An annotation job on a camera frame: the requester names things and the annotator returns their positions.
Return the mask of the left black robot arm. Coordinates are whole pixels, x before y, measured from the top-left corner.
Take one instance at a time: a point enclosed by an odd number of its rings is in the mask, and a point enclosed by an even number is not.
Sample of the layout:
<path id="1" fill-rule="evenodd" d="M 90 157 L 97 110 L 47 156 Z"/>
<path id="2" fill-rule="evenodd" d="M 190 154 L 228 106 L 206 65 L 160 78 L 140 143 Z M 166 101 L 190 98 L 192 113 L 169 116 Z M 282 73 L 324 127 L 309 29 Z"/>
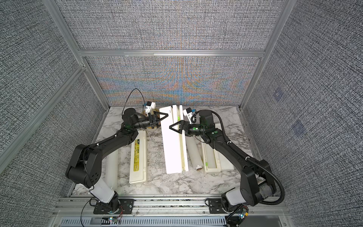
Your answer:
<path id="1" fill-rule="evenodd" d="M 102 161 L 117 149 L 132 144 L 139 129 L 159 127 L 169 114 L 154 112 L 147 117 L 128 108 L 122 115 L 121 128 L 112 136 L 89 145 L 79 144 L 73 151 L 66 178 L 85 186 L 107 213 L 116 213 L 120 208 L 118 194 L 101 179 Z"/>

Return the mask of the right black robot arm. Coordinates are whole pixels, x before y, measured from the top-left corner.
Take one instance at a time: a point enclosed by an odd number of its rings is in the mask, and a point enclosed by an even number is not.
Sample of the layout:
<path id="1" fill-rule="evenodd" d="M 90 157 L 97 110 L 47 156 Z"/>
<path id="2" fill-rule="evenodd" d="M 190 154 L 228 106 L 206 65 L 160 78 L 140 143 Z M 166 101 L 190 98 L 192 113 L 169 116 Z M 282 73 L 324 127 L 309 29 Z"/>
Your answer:
<path id="1" fill-rule="evenodd" d="M 170 130 L 199 136 L 203 142 L 221 153 L 240 174 L 240 186 L 221 195 L 221 203 L 226 212 L 234 212 L 244 205 L 279 205 L 285 199 L 285 189 L 281 181 L 272 173 L 266 160 L 257 160 L 238 146 L 226 135 L 222 117 L 212 110 L 199 110 L 198 124 L 180 120 L 169 126 Z"/>

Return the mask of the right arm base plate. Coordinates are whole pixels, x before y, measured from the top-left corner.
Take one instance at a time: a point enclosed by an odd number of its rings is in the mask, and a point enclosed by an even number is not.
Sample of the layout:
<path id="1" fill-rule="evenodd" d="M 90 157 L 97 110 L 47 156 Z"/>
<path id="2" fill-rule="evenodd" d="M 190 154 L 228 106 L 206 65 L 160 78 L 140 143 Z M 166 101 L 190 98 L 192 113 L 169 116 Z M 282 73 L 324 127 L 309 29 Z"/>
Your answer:
<path id="1" fill-rule="evenodd" d="M 225 208 L 223 206 L 221 198 L 207 198 L 205 199 L 205 204 L 207 205 L 210 214 L 231 214 L 234 212 L 237 208 L 237 212 L 241 213 L 243 211 L 246 211 L 246 207 L 240 205 L 232 206 L 231 208 Z"/>

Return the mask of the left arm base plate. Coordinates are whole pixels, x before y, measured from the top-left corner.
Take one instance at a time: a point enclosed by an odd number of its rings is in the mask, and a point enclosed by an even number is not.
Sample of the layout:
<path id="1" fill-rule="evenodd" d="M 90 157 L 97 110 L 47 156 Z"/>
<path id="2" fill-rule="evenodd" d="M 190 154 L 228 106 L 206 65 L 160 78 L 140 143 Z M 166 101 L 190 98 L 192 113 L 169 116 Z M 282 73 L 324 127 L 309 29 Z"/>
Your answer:
<path id="1" fill-rule="evenodd" d="M 134 199 L 114 199 L 109 203 L 97 202 L 93 214 L 131 214 L 134 207 Z"/>

